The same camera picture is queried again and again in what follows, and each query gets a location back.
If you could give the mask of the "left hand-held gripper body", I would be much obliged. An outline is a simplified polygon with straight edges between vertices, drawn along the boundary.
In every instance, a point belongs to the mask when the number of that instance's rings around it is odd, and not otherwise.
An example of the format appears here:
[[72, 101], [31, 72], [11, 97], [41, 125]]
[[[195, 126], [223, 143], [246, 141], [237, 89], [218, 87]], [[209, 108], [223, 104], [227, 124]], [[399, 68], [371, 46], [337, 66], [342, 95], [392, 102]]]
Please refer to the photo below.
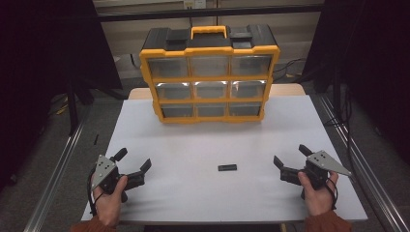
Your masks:
[[[96, 170], [94, 171], [94, 177], [91, 184], [91, 190], [96, 187], [102, 188], [105, 194], [111, 194], [122, 177], [119, 173], [117, 165], [118, 161], [112, 161], [105, 156], [99, 156], [96, 164]], [[128, 201], [126, 194], [127, 190], [134, 189], [145, 184], [145, 173], [140, 169], [137, 172], [127, 174], [128, 183], [126, 184], [124, 191], [122, 192], [122, 202]]]

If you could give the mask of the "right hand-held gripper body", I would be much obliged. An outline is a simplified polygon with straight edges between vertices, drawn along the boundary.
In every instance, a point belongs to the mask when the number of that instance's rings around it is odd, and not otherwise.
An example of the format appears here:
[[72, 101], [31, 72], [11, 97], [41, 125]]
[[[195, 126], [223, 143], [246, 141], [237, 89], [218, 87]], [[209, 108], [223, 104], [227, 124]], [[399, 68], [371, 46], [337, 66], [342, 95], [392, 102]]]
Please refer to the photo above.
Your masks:
[[304, 172], [314, 189], [321, 189], [326, 185], [330, 171], [348, 177], [352, 176], [351, 171], [325, 151], [307, 155], [305, 167], [302, 169], [286, 167], [282, 162], [279, 163], [279, 178], [282, 181], [299, 186], [301, 182], [298, 178], [298, 173]]

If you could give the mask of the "yellow black drawer organizer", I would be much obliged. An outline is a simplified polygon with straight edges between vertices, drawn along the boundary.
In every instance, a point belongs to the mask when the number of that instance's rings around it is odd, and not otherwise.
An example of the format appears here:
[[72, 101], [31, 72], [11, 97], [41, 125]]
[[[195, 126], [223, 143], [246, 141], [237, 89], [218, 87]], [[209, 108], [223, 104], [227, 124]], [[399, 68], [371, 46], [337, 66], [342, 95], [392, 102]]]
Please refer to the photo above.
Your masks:
[[[270, 55], [272, 64], [269, 82], [266, 87], [263, 115], [260, 119], [235, 118], [233, 120], [163, 120], [158, 113], [157, 96], [154, 81], [150, 76], [148, 60], [150, 58], [172, 58], [210, 55]], [[280, 54], [276, 39], [266, 24], [251, 24], [245, 27], [196, 26], [188, 29], [153, 28], [139, 53], [140, 70], [148, 84], [153, 98], [153, 108], [163, 123], [188, 124], [199, 122], [255, 122], [264, 118], [265, 103], [270, 97], [273, 84], [273, 72]]]

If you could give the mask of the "person's left hand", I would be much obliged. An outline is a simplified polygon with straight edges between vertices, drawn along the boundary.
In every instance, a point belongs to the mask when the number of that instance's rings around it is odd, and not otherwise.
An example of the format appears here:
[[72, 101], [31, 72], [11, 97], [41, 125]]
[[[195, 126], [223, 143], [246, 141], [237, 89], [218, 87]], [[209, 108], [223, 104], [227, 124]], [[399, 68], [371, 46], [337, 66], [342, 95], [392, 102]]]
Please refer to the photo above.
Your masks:
[[121, 213], [122, 192], [127, 183], [128, 177], [122, 176], [111, 194], [105, 194], [100, 187], [96, 187], [93, 190], [98, 219], [104, 226], [115, 228], [118, 225]]

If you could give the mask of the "person's right hand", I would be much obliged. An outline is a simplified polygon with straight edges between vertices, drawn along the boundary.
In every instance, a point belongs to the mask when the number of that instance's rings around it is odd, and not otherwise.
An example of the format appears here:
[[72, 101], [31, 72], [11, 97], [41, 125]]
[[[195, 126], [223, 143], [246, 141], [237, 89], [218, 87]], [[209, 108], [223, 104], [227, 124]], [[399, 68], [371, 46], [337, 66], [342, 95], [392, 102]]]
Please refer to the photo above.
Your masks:
[[305, 203], [310, 216], [318, 216], [327, 213], [333, 209], [333, 203], [336, 199], [336, 183], [338, 174], [330, 172], [330, 177], [324, 188], [315, 190], [306, 173], [299, 172], [298, 178], [305, 191]]

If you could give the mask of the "black metal stand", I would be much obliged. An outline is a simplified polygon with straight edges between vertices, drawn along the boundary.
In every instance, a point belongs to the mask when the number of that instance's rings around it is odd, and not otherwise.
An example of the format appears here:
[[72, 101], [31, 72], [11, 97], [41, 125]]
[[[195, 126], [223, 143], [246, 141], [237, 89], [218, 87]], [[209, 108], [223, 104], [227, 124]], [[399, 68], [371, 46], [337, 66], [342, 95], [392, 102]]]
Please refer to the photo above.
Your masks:
[[69, 135], [73, 135], [78, 127], [78, 115], [77, 115], [77, 108], [76, 108], [76, 96], [75, 96], [75, 89], [73, 82], [71, 80], [68, 81], [67, 84], [67, 97], [68, 97], [68, 108], [70, 113], [70, 132]]

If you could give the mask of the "black curtain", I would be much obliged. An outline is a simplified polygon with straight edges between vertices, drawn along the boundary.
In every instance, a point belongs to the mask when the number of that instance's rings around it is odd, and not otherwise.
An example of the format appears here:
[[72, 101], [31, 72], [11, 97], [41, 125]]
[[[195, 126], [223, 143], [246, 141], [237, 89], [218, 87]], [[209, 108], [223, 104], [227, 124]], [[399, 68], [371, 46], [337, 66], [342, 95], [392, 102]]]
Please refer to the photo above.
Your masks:
[[51, 99], [120, 89], [93, 0], [0, 0], [0, 191], [25, 162]]
[[410, 164], [410, 0], [324, 0], [302, 80], [336, 74]]

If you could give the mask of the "grid of clear drawers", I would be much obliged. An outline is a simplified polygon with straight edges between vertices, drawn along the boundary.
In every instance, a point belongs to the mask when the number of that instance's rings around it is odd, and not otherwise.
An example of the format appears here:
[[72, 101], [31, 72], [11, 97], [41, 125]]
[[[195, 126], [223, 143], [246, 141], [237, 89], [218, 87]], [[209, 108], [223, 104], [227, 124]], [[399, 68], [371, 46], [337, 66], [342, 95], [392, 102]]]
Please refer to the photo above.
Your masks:
[[[158, 113], [163, 120], [260, 119], [270, 55], [150, 58]], [[258, 116], [230, 116], [232, 102], [260, 102]]]

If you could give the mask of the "black horizontal bar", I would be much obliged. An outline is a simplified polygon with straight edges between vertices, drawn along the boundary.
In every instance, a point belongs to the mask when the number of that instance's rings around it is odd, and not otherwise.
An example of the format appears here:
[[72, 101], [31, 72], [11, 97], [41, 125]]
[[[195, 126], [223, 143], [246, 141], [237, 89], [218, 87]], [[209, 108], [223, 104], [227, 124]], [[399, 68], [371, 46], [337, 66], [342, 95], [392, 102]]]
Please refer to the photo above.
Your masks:
[[172, 10], [160, 12], [142, 12], [125, 14], [99, 14], [99, 22], [132, 21], [149, 19], [169, 19], [169, 18], [193, 18], [208, 16], [230, 16], [230, 15], [269, 15], [269, 14], [297, 14], [321, 12], [323, 4], [308, 5], [284, 5], [249, 8], [217, 8], [198, 10]]

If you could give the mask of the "aluminium rail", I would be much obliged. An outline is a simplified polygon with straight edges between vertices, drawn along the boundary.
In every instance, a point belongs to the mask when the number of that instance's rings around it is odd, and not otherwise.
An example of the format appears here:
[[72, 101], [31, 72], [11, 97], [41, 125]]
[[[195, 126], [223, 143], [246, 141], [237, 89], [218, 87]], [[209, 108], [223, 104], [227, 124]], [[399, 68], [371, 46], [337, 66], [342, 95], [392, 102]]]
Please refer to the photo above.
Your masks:
[[64, 150], [61, 153], [61, 156], [52, 172], [51, 177], [47, 182], [47, 185], [45, 186], [41, 198], [38, 201], [34, 212], [29, 218], [23, 232], [41, 232], [41, 229], [44, 225], [44, 220], [55, 198], [57, 189], [60, 186], [63, 175], [70, 162], [76, 144], [82, 134], [85, 121], [88, 119], [90, 111], [90, 107], [86, 107], [83, 110], [82, 115], [80, 116], [79, 123], [73, 131], [73, 134], [69, 136]]
[[[394, 232], [410, 232], [410, 224], [407, 224], [404, 221], [404, 217], [399, 212], [398, 207], [377, 179], [375, 173], [366, 161], [364, 153], [360, 150], [356, 141], [351, 136], [349, 120], [343, 123], [338, 119], [335, 108], [328, 97], [320, 96], [319, 99], [330, 118], [330, 124], [336, 130], [338, 136], [346, 147], [347, 158], [354, 171], [355, 180], [358, 185], [362, 188], [362, 182], [360, 179], [363, 179], [366, 187], [371, 192], [371, 196], [377, 202], [376, 205], [381, 210], [382, 216], [389, 223], [389, 228], [392, 228]], [[367, 196], [366, 191], [363, 188], [362, 192]], [[375, 208], [376, 205], [371, 203], [370, 200], [367, 202], [372, 209]]]

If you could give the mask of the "white wall socket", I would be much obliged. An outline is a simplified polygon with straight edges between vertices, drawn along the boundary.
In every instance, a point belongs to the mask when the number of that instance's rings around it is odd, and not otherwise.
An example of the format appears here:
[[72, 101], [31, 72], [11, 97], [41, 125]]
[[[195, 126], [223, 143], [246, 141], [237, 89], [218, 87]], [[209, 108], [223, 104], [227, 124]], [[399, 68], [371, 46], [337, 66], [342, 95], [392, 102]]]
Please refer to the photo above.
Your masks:
[[187, 10], [206, 8], [206, 0], [184, 0], [183, 3], [184, 8]]

